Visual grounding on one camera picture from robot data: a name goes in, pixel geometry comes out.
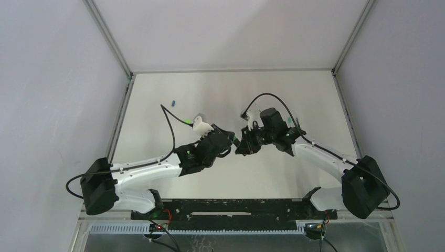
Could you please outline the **green square cap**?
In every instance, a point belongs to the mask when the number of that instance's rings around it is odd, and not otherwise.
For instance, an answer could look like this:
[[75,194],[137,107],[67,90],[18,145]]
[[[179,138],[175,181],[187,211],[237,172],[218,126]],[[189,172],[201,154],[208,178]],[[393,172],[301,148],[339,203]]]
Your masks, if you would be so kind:
[[233,142],[233,145],[236,146],[236,147],[238,147],[239,144],[240,144],[240,141],[236,137],[233,138],[232,142]]

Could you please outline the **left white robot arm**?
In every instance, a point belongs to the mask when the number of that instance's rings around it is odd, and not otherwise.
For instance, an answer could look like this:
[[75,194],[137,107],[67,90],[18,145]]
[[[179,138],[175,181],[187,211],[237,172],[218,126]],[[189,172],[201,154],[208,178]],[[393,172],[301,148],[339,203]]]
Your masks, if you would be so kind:
[[214,126],[197,142],[179,146],[166,157],[124,164],[111,164],[106,157],[99,158],[80,179],[86,213],[99,215],[112,209],[142,214],[160,211],[163,202],[157,190],[138,191],[133,186],[201,172],[239,144],[234,132]]

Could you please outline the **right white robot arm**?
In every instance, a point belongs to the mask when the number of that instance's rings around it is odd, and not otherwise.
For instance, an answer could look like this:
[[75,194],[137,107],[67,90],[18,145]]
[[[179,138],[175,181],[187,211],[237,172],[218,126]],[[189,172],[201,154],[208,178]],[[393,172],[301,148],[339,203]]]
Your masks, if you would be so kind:
[[290,127],[275,108],[241,114],[247,126],[235,150],[243,156],[258,153],[264,145],[304,159],[325,171],[339,187],[316,187],[306,197],[318,211],[348,210],[366,219],[391,193],[376,160],[370,156],[355,158],[311,140],[298,127]]

